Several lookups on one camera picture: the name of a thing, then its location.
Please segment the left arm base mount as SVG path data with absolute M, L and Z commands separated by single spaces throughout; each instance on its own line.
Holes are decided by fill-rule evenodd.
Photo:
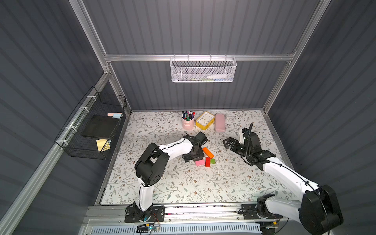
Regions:
M 135 203 L 125 209 L 125 223 L 153 223 L 163 222 L 165 219 L 165 206 L 152 206 L 146 211 L 142 211 Z

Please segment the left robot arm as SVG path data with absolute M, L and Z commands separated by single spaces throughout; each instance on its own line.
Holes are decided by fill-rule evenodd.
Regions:
M 204 157 L 202 146 L 207 142 L 204 133 L 185 134 L 176 142 L 166 145 L 151 143 L 135 164 L 139 193 L 135 201 L 141 212 L 153 206 L 154 185 L 162 178 L 169 161 L 182 157 L 185 162 Z

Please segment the pink block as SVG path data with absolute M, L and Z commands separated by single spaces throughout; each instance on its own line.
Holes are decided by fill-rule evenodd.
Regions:
M 205 164 L 205 160 L 204 159 L 198 160 L 198 161 L 195 162 L 196 166 L 201 166 L 201 165 L 204 165 L 204 164 Z

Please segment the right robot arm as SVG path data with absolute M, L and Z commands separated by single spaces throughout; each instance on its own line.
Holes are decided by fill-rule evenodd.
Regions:
M 298 221 L 312 235 L 322 235 L 344 222 L 336 192 L 328 185 L 320 186 L 286 166 L 276 155 L 263 150 L 259 137 L 250 128 L 243 129 L 242 142 L 223 140 L 224 147 L 238 154 L 247 165 L 256 166 L 286 186 L 296 201 L 277 198 L 269 193 L 257 199 L 256 213 L 266 219 L 279 214 Z

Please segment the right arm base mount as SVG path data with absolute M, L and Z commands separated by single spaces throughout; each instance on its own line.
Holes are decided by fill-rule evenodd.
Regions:
M 245 220 L 250 219 L 275 219 L 280 220 L 282 215 L 269 213 L 268 215 L 259 215 L 257 211 L 257 203 L 241 204 L 238 214 L 243 215 Z

